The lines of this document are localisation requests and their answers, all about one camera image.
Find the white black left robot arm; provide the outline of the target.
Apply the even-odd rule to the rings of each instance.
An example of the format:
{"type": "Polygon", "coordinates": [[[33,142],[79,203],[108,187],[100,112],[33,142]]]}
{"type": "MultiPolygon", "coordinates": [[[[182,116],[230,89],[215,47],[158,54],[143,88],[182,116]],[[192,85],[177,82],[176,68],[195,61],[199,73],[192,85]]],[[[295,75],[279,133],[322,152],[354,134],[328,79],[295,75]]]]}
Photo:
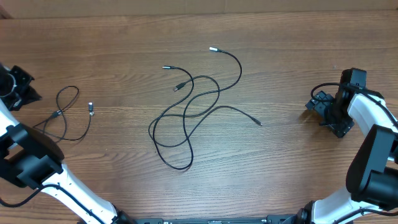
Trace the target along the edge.
{"type": "Polygon", "coordinates": [[[21,67],[1,66],[1,178],[17,187],[33,189],[22,202],[1,201],[1,205],[21,207],[43,192],[68,207],[82,223],[134,223],[73,175],[51,138],[13,117],[13,111],[41,99],[31,81],[33,77],[21,67]]]}

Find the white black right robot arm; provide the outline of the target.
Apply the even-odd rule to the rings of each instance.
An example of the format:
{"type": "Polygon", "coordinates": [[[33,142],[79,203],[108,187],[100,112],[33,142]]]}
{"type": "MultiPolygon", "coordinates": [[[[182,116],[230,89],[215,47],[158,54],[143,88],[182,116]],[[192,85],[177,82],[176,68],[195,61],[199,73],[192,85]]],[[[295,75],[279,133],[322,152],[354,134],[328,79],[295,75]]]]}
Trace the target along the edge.
{"type": "Polygon", "coordinates": [[[286,223],[353,223],[367,214],[397,216],[397,118],[387,109],[384,97],[366,86],[367,73],[358,68],[343,70],[334,96],[315,86],[308,110],[321,125],[338,137],[358,125],[364,141],[347,171],[345,186],[327,198],[311,201],[286,223]]]}

